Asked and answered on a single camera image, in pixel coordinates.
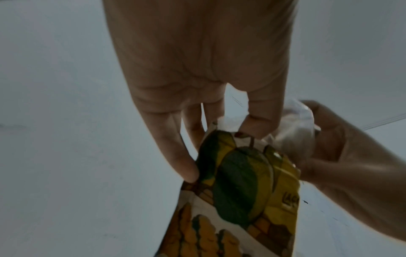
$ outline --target white surface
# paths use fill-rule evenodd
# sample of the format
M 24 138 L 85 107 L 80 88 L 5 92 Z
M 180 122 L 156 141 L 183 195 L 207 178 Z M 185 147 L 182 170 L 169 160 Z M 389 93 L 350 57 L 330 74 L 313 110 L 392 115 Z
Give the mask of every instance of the white surface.
M 359 126 L 404 112 L 405 7 L 301 1 L 289 94 L 322 100 Z M 0 256 L 152 256 L 181 180 L 131 102 L 99 1 L 0 2 L 0 35 Z M 226 114 L 245 111 L 228 88 Z M 406 156 L 396 124 L 370 132 Z M 301 210 L 298 247 L 333 257 L 321 210 L 342 213 L 320 202 L 310 202 L 320 212 Z M 364 256 L 401 256 L 398 243 L 345 223 Z

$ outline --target plastic wrapper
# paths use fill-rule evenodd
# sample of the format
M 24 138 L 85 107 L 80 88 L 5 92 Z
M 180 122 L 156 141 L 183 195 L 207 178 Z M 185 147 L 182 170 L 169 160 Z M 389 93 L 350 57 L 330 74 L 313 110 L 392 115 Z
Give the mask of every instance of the plastic wrapper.
M 280 127 L 264 140 L 236 132 L 241 122 L 209 126 L 196 160 L 199 179 L 182 185 L 157 256 L 292 256 L 300 171 L 278 150 L 311 155 L 313 115 L 286 100 Z

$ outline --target yellow packaging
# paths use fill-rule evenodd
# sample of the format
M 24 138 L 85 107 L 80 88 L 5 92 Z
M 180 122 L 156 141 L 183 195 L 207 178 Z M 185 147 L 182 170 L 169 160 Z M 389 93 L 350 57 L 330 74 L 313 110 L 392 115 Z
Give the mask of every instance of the yellow packaging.
M 300 172 L 264 141 L 205 135 L 196 183 L 182 185 L 159 257 L 290 257 Z

